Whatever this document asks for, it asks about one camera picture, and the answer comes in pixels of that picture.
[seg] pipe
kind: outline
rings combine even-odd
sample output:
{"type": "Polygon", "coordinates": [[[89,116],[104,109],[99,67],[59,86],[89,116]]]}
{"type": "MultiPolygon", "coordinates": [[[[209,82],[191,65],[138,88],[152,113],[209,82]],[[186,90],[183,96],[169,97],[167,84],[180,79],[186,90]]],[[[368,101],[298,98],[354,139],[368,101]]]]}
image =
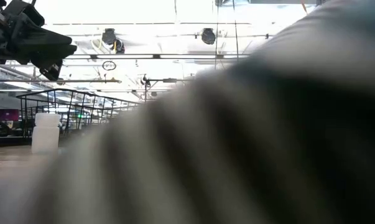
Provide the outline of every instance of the pipe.
{"type": "MultiPolygon", "coordinates": [[[[12,74],[12,75],[16,75],[18,76],[18,74],[15,74],[15,73],[12,73],[12,71],[8,71],[6,69],[1,69],[0,68],[0,80],[2,79],[5,79],[5,78],[9,78],[9,74],[12,74]]],[[[19,82],[19,81],[24,81],[24,80],[21,80],[21,79],[14,79],[14,82],[19,82]]],[[[52,86],[50,85],[45,85],[45,87],[48,87],[48,88],[53,88],[52,86]]]]}
{"type": "MultiPolygon", "coordinates": [[[[81,59],[85,59],[85,58],[74,58],[75,60],[81,60],[81,59]]],[[[191,59],[190,60],[208,60],[208,59],[191,59]]],[[[235,60],[237,60],[237,56],[236,58],[224,58],[222,59],[222,61],[224,62],[234,62],[235,60]]],[[[12,65],[13,67],[16,67],[16,68],[32,68],[34,67],[35,65],[12,65]]],[[[86,65],[83,65],[83,64],[74,64],[74,65],[63,65],[63,67],[66,67],[66,68],[70,68],[70,67],[102,67],[103,64],[86,64],[86,65]]]]}
{"type": "MultiPolygon", "coordinates": [[[[93,34],[93,35],[89,35],[89,36],[86,36],[86,34],[67,34],[68,37],[86,37],[86,40],[89,40],[89,37],[91,37],[92,39],[91,40],[95,40],[97,39],[96,37],[100,37],[101,34],[93,34]]],[[[116,34],[117,37],[127,37],[127,36],[131,36],[129,34],[116,34]]],[[[178,36],[182,36],[182,37],[194,37],[195,34],[171,34],[171,35],[153,35],[151,37],[155,37],[155,38],[166,38],[166,37],[178,37],[178,36]]],[[[239,35],[238,36],[239,38],[240,37],[266,37],[266,34],[251,34],[251,35],[239,35]]]]}
{"type": "MultiPolygon", "coordinates": [[[[48,90],[0,89],[0,92],[40,92],[40,91],[50,91],[50,90],[52,89],[48,89],[48,90]]],[[[148,93],[152,93],[152,92],[162,93],[162,92],[168,92],[172,90],[174,89],[147,90],[147,92],[148,93]]],[[[132,94],[145,92],[145,90],[75,90],[75,91],[79,91],[82,93],[97,92],[97,93],[132,93],[132,94]]]]}
{"type": "Polygon", "coordinates": [[[21,82],[21,83],[121,83],[119,80],[0,80],[0,82],[21,82]]]}
{"type": "MultiPolygon", "coordinates": [[[[200,25],[216,25],[216,22],[181,22],[180,24],[200,24],[200,25]]],[[[219,22],[221,25],[234,25],[234,23],[230,22],[219,22]]],[[[45,26],[119,26],[119,25],[175,25],[174,22],[137,22],[137,23],[86,23],[86,24],[66,24],[66,23],[54,23],[54,24],[45,24],[45,26]]],[[[252,25],[249,22],[238,22],[237,25],[252,25]]]]}
{"type": "Polygon", "coordinates": [[[10,74],[14,75],[14,76],[23,76],[23,77],[26,77],[26,78],[32,78],[29,74],[26,74],[24,72],[20,72],[20,71],[17,71],[17,70],[14,70],[12,68],[9,68],[8,66],[6,65],[0,65],[0,68],[5,70],[6,72],[9,72],[10,74]]]}
{"type": "MultiPolygon", "coordinates": [[[[239,58],[246,58],[249,55],[238,55],[239,58]]],[[[214,59],[237,59],[236,54],[74,54],[64,60],[214,60],[214,59]]]]}

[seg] metal pole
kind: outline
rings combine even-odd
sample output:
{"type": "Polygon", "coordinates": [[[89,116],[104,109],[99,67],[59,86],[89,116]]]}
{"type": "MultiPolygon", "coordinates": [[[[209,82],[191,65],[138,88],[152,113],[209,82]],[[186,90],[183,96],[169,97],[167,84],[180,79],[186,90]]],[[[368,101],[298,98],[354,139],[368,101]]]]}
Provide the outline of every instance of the metal pole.
{"type": "Polygon", "coordinates": [[[1,65],[0,64],[0,72],[5,72],[5,73],[10,73],[10,74],[12,74],[12,75],[14,75],[14,76],[23,76],[23,77],[26,77],[26,78],[32,78],[32,76],[31,75],[29,75],[29,74],[27,74],[27,73],[24,73],[24,72],[20,72],[20,71],[18,71],[18,70],[15,70],[15,69],[13,69],[13,68],[11,68],[11,67],[9,67],[9,66],[7,66],[7,65],[1,65]]]}
{"type": "Polygon", "coordinates": [[[70,100],[70,104],[68,106],[68,111],[67,111],[67,123],[65,125],[64,136],[67,136],[68,134],[68,124],[70,123],[70,110],[71,110],[71,104],[73,103],[73,96],[74,96],[74,92],[71,92],[71,100],[70,100]]]}
{"type": "Polygon", "coordinates": [[[147,80],[144,83],[144,103],[147,102],[147,80]]]}
{"type": "MultiPolygon", "coordinates": [[[[249,37],[267,37],[264,35],[250,35],[249,37]]],[[[248,58],[249,55],[238,55],[238,58],[248,58]]],[[[100,59],[100,60],[215,60],[215,59],[226,59],[230,61],[237,60],[236,54],[75,54],[71,55],[64,60],[86,60],[86,59],[100,59]]]]}
{"type": "Polygon", "coordinates": [[[20,111],[21,111],[21,123],[24,123],[23,125],[23,138],[25,136],[25,119],[23,119],[23,98],[20,98],[20,111]]]}
{"type": "Polygon", "coordinates": [[[78,113],[76,112],[76,106],[74,106],[74,114],[75,114],[75,126],[78,123],[78,113]]]}
{"type": "Polygon", "coordinates": [[[111,114],[110,114],[110,118],[113,118],[113,110],[114,110],[114,100],[113,100],[113,104],[111,105],[111,114]]]}
{"type": "Polygon", "coordinates": [[[0,80],[0,82],[19,82],[19,83],[121,83],[120,80],[0,80]]]}
{"type": "Polygon", "coordinates": [[[90,122],[89,124],[92,124],[92,119],[93,119],[93,111],[95,110],[95,104],[96,104],[96,96],[93,98],[93,107],[90,112],[90,122]]]}
{"type": "Polygon", "coordinates": [[[106,104],[106,99],[103,100],[103,108],[101,109],[101,115],[100,115],[100,124],[101,124],[101,121],[103,120],[103,114],[104,114],[104,106],[106,104]]]}
{"type": "Polygon", "coordinates": [[[151,88],[153,88],[153,87],[155,86],[155,84],[157,84],[157,83],[158,83],[158,81],[155,81],[155,83],[153,83],[153,84],[150,86],[149,90],[151,90],[151,88]]]}
{"type": "Polygon", "coordinates": [[[53,96],[54,96],[54,100],[55,100],[55,111],[57,110],[57,104],[56,104],[56,90],[53,91],[53,96]]]}
{"type": "Polygon", "coordinates": [[[49,111],[49,108],[50,108],[50,103],[49,103],[49,92],[46,92],[46,96],[47,96],[47,99],[48,99],[48,113],[50,112],[49,111]]]}
{"type": "Polygon", "coordinates": [[[24,115],[25,115],[25,127],[28,125],[28,112],[27,112],[27,97],[24,98],[24,115]]]}
{"type": "MultiPolygon", "coordinates": [[[[8,91],[12,91],[12,92],[17,92],[15,90],[20,90],[20,92],[23,92],[23,91],[27,91],[27,92],[32,92],[32,93],[29,93],[28,95],[35,95],[35,92],[41,92],[41,91],[50,91],[50,90],[53,90],[53,89],[49,89],[49,90],[34,90],[34,91],[31,91],[31,90],[25,90],[25,89],[8,89],[8,91]]],[[[158,89],[158,90],[150,90],[150,89],[147,89],[147,92],[150,93],[150,92],[166,92],[166,91],[170,91],[170,90],[174,90],[174,89],[158,89]]],[[[136,93],[143,93],[145,92],[144,90],[76,90],[76,91],[80,91],[81,93],[89,93],[89,92],[99,92],[99,93],[132,93],[132,92],[136,92],[136,93]]]]}
{"type": "MultiPolygon", "coordinates": [[[[82,117],[82,113],[83,113],[83,104],[85,103],[85,95],[83,95],[83,99],[82,99],[82,107],[81,107],[81,113],[80,113],[80,117],[82,117]]],[[[81,124],[81,118],[79,118],[78,120],[78,130],[80,129],[80,124],[81,124]]]]}
{"type": "Polygon", "coordinates": [[[175,83],[175,82],[185,82],[185,81],[194,81],[194,80],[191,80],[191,79],[187,79],[187,80],[181,80],[181,79],[176,79],[176,78],[163,78],[163,79],[148,79],[147,80],[148,82],[164,82],[164,83],[175,83]]]}
{"type": "MultiPolygon", "coordinates": [[[[270,1],[271,4],[280,4],[280,0],[261,0],[261,4],[265,4],[267,1],[270,1]]],[[[283,4],[298,4],[298,0],[287,0],[287,3],[283,4]]],[[[181,22],[180,24],[201,24],[201,25],[216,25],[215,22],[181,22]]],[[[223,25],[230,25],[230,23],[227,22],[220,22],[219,24],[223,25]]],[[[239,22],[238,24],[242,25],[252,25],[248,22],[239,22]]],[[[138,25],[175,25],[174,22],[137,22],[137,23],[127,23],[127,22],[117,22],[117,23],[88,23],[88,24],[61,24],[61,23],[56,23],[56,24],[51,24],[51,26],[119,26],[119,25],[125,25],[125,26],[138,26],[138,25]]]]}

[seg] ceiling light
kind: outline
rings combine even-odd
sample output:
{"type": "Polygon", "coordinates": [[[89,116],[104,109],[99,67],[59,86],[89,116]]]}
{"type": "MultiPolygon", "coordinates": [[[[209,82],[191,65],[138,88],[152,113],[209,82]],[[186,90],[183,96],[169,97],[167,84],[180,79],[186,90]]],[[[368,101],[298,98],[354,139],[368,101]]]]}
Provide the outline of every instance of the ceiling light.
{"type": "Polygon", "coordinates": [[[204,28],[201,35],[201,40],[208,45],[213,45],[216,41],[216,35],[213,33],[213,29],[204,28]]]}
{"type": "Polygon", "coordinates": [[[114,44],[114,41],[116,40],[115,36],[115,29],[105,29],[104,33],[101,36],[101,40],[106,43],[107,45],[112,45],[114,44]]]}
{"type": "Polygon", "coordinates": [[[66,96],[56,96],[56,99],[63,100],[63,101],[67,101],[67,102],[71,102],[71,100],[74,101],[74,102],[78,102],[78,100],[76,100],[76,99],[71,99],[71,98],[66,97],[66,96]]]}
{"type": "Polygon", "coordinates": [[[40,95],[42,95],[42,96],[48,96],[48,92],[46,92],[46,93],[39,93],[40,95]]]}
{"type": "Polygon", "coordinates": [[[28,83],[24,83],[24,82],[5,82],[5,84],[20,87],[20,88],[26,88],[26,89],[34,88],[34,86],[28,83]]]}
{"type": "Polygon", "coordinates": [[[163,59],[215,59],[215,55],[161,55],[163,59]]]}
{"type": "Polygon", "coordinates": [[[90,106],[90,105],[98,105],[98,103],[83,103],[84,106],[90,106]]]}
{"type": "Polygon", "coordinates": [[[224,59],[233,59],[233,58],[248,58],[249,55],[224,55],[224,59]]]}
{"type": "Polygon", "coordinates": [[[16,89],[13,89],[13,90],[0,90],[0,91],[4,91],[4,92],[10,92],[10,91],[28,91],[28,90],[16,90],[16,89]]]}
{"type": "Polygon", "coordinates": [[[90,59],[90,55],[70,55],[65,59],[90,59]]]}
{"type": "Polygon", "coordinates": [[[49,108],[50,112],[68,112],[68,108],[49,108]]]}
{"type": "Polygon", "coordinates": [[[140,59],[140,58],[154,58],[153,55],[139,55],[139,54],[124,54],[124,55],[97,55],[99,59],[140,59]]]}
{"type": "Polygon", "coordinates": [[[80,92],[91,92],[91,91],[94,91],[94,90],[76,90],[76,91],[80,91],[80,92]]]}

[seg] ceiling beam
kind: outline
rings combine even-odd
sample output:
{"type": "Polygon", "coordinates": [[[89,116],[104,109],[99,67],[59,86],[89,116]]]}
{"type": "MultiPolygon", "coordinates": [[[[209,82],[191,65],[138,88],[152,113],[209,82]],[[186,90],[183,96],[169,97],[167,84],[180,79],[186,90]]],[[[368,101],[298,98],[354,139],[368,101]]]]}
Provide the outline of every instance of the ceiling beam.
{"type": "Polygon", "coordinates": [[[120,80],[0,80],[0,83],[122,83],[120,80]]]}
{"type": "MultiPolygon", "coordinates": [[[[301,4],[302,0],[250,0],[251,4],[301,4]]],[[[303,0],[305,4],[316,4],[316,0],[303,0]]]]}
{"type": "Polygon", "coordinates": [[[190,59],[190,60],[214,60],[214,59],[230,59],[235,60],[237,58],[247,58],[249,55],[235,55],[235,54],[103,54],[103,55],[70,55],[64,60],[145,60],[145,59],[190,59]]]}

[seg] floor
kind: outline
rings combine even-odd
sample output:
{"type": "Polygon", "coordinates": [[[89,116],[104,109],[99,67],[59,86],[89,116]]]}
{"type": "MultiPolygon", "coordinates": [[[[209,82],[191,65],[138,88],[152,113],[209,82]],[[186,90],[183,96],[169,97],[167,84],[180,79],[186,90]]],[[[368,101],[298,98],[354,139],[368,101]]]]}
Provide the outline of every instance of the floor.
{"type": "Polygon", "coordinates": [[[0,183],[13,178],[15,173],[19,175],[23,170],[40,165],[48,158],[45,154],[32,154],[31,146],[0,147],[0,183]]]}

